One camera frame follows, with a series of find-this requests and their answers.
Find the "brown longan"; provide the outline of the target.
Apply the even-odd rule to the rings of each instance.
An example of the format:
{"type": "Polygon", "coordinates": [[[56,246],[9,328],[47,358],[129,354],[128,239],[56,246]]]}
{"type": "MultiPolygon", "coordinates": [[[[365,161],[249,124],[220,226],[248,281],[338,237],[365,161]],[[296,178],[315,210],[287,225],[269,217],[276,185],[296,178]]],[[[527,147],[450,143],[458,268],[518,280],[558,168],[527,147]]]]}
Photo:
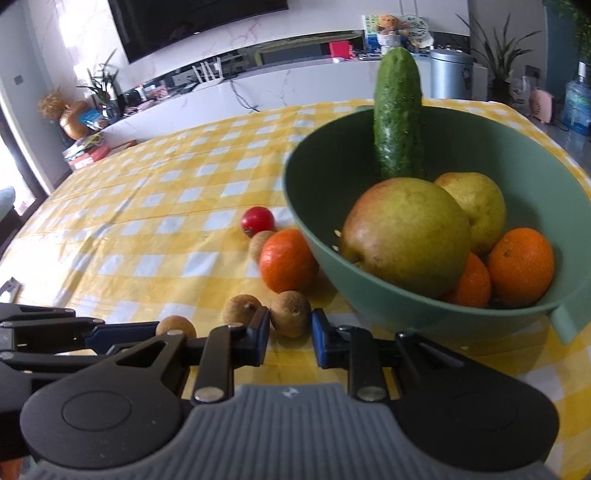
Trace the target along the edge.
{"type": "Polygon", "coordinates": [[[274,234],[276,234],[276,232],[273,230],[263,230],[252,236],[249,241],[249,258],[252,259],[254,263],[259,263],[263,246],[266,244],[267,240],[273,237],[274,234]]]}
{"type": "Polygon", "coordinates": [[[281,336],[301,337],[310,329],[311,304],[300,292],[281,292],[271,303],[270,321],[281,336]]]}
{"type": "Polygon", "coordinates": [[[187,338],[197,337],[197,329],[187,318],[180,315],[170,315],[160,320],[156,326],[155,334],[161,335],[173,330],[181,331],[187,338]]]}
{"type": "Polygon", "coordinates": [[[256,311],[262,306],[259,299],[249,294],[240,294],[226,302],[221,311],[221,320],[226,325],[249,326],[256,311]]]}

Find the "orange tangerine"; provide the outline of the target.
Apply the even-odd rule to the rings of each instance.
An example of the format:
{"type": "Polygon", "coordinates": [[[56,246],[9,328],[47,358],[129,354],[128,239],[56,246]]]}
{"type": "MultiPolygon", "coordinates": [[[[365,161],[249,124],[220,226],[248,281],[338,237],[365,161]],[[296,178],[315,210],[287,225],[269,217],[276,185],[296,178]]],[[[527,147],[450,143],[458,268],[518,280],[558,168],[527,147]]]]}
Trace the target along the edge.
{"type": "Polygon", "coordinates": [[[290,228],[274,234],[263,244],[259,273],[263,283],[274,293],[304,291],[317,277],[318,262],[303,233],[290,228]]]}
{"type": "Polygon", "coordinates": [[[505,306],[522,308],[540,300],[555,274],[550,242],[531,228],[507,232],[487,258],[494,296],[505,306]]]}
{"type": "Polygon", "coordinates": [[[457,286],[442,300],[464,307],[486,308],[491,298],[491,278],[483,261],[470,253],[464,273],[457,286]]]}

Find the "yellow pear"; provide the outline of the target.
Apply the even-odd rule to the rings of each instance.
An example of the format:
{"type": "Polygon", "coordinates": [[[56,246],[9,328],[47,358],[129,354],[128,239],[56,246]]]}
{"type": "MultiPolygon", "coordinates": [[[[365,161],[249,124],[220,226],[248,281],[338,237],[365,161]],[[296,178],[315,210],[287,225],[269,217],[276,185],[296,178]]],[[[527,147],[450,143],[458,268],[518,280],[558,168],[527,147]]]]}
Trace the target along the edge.
{"type": "Polygon", "coordinates": [[[448,172],[435,184],[446,190],[466,213],[471,227],[471,251],[486,256],[506,227],[506,203],[499,186],[478,172],[448,172]]]}

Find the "green cucumber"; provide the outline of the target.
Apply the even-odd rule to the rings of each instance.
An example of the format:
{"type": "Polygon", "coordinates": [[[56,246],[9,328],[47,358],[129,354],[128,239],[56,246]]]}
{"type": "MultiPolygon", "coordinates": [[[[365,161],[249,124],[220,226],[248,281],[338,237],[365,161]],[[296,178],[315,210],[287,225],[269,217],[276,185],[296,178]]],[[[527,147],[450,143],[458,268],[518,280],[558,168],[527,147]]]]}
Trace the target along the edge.
{"type": "Polygon", "coordinates": [[[420,72],[403,47],[380,62],[374,94],[374,139],[383,178],[424,178],[420,72]]]}

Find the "orange tangerine on table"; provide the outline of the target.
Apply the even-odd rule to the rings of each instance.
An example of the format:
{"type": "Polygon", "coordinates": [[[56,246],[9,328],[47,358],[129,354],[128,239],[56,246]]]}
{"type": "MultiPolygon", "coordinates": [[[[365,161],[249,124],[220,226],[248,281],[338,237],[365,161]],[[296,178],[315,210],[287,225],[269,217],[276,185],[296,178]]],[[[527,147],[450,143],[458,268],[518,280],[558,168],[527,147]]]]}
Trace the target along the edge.
{"type": "Polygon", "coordinates": [[[263,244],[259,273],[263,283],[274,293],[304,291],[317,277],[318,262],[303,233],[290,228],[274,234],[263,244]]]}

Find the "brown longan behind tangerine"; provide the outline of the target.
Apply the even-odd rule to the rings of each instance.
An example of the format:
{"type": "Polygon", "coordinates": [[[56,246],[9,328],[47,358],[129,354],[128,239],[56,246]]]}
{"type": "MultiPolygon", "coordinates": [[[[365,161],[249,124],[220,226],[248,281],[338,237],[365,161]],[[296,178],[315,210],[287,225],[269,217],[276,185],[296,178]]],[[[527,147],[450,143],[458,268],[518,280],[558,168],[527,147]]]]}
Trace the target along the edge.
{"type": "Polygon", "coordinates": [[[273,237],[274,234],[276,234],[276,232],[273,230],[263,230],[252,236],[249,241],[249,258],[252,259],[254,263],[259,263],[263,246],[266,244],[267,240],[273,237]]]}

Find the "red tomato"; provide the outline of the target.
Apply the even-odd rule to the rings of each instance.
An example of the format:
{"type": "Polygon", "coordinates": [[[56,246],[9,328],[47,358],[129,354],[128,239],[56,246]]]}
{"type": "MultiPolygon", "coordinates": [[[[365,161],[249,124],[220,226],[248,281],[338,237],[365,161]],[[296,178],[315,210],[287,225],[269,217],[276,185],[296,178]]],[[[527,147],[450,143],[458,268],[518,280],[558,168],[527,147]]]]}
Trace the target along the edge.
{"type": "Polygon", "coordinates": [[[269,209],[263,206],[255,206],[246,210],[240,219],[242,232],[252,238],[259,232],[274,230],[274,217],[269,209]]]}

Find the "yellow checked tablecloth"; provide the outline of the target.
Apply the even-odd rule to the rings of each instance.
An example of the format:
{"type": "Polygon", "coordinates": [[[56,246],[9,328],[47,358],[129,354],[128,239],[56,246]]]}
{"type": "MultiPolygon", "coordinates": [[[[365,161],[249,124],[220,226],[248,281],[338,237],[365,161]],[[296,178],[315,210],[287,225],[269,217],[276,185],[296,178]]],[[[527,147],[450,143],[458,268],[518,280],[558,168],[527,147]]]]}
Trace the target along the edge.
{"type": "MultiPolygon", "coordinates": [[[[110,323],[190,320],[199,335],[221,323],[231,297],[269,305],[239,226],[247,208],[293,218],[281,193],[288,154],[314,127],[369,104],[317,103],[244,115],[144,141],[71,175],[28,220],[1,259],[1,286],[22,284],[17,303],[69,307],[110,323]]],[[[500,103],[426,100],[525,133],[584,185],[590,180],[554,140],[500,103]]],[[[563,479],[590,476],[590,325],[562,345],[545,318],[509,338],[462,347],[477,360],[535,386],[556,405],[558,440],[547,465],[563,479]]],[[[272,340],[262,368],[238,383],[346,380],[315,366],[311,342],[272,340]]]]}

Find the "green colander bowl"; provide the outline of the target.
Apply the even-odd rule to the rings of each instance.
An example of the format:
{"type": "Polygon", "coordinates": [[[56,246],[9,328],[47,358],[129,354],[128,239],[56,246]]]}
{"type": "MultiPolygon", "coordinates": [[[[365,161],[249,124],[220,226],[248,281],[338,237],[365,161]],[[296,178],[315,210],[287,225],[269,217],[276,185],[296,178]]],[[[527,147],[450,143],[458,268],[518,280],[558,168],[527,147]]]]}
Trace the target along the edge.
{"type": "Polygon", "coordinates": [[[283,191],[322,271],[356,311],[389,330],[492,337],[547,316],[563,342],[590,322],[590,200],[575,175],[524,133],[461,110],[423,111],[425,179],[382,180],[374,113],[358,111],[304,138],[283,191]],[[555,274],[523,308],[446,303],[470,251],[470,223],[436,179],[477,171],[501,189],[511,227],[551,244],[555,274]]]}

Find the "white wifi router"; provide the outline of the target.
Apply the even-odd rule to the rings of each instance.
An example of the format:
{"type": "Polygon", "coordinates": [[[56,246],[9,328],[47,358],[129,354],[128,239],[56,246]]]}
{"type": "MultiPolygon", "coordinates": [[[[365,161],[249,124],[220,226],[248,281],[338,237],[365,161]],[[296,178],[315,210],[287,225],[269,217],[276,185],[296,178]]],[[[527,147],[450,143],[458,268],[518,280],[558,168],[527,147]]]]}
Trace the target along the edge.
{"type": "Polygon", "coordinates": [[[195,89],[214,87],[224,80],[221,57],[201,61],[191,66],[195,76],[195,89]]]}

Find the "grey metal trash bin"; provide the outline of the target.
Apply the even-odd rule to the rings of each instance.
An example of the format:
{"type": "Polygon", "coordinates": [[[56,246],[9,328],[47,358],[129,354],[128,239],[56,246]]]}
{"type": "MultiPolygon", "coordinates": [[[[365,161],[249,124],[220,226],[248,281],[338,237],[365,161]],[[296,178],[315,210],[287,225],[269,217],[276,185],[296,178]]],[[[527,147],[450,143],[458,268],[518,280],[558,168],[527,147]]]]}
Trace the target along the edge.
{"type": "Polygon", "coordinates": [[[435,99],[472,98],[474,61],[470,55],[462,51],[434,49],[430,60],[435,99]]]}

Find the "brown vase with flowers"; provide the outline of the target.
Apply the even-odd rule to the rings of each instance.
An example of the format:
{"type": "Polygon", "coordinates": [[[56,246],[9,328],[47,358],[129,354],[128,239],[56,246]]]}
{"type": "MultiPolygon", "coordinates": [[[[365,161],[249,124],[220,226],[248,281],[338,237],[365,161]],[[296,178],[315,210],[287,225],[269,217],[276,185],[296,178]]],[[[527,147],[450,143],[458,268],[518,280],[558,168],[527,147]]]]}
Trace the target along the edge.
{"type": "Polygon", "coordinates": [[[82,139],[89,134],[89,128],[80,120],[80,116],[90,109],[84,100],[68,104],[57,89],[47,92],[37,106],[44,118],[56,121],[72,140],[82,139]]]}

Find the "red box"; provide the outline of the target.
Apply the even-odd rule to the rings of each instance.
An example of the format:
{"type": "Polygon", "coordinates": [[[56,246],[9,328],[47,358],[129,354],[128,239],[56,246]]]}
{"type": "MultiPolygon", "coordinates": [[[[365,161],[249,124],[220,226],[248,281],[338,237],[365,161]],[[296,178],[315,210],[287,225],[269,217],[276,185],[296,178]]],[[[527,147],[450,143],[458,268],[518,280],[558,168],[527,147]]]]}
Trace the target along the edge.
{"type": "Polygon", "coordinates": [[[329,53],[334,59],[349,60],[352,57],[352,45],[348,40],[329,42],[329,53]]]}

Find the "teddy bear toy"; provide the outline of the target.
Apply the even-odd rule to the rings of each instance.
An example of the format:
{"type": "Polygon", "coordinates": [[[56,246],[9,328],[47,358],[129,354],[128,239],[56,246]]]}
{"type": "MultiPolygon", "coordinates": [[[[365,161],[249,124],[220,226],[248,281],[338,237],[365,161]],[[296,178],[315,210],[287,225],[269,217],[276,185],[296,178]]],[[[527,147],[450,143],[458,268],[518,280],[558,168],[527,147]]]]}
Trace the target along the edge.
{"type": "Polygon", "coordinates": [[[399,27],[400,20],[398,17],[392,14],[378,16],[377,39],[383,56],[394,48],[401,46],[399,27]]]}

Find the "black wall television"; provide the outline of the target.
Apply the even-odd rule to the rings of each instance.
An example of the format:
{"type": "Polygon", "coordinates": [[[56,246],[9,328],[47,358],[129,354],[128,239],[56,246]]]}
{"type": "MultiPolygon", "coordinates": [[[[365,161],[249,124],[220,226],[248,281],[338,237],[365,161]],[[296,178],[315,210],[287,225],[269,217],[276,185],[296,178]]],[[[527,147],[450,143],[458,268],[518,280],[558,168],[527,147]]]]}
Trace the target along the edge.
{"type": "Polygon", "coordinates": [[[284,0],[109,0],[127,60],[257,15],[287,10],[284,0]]]}

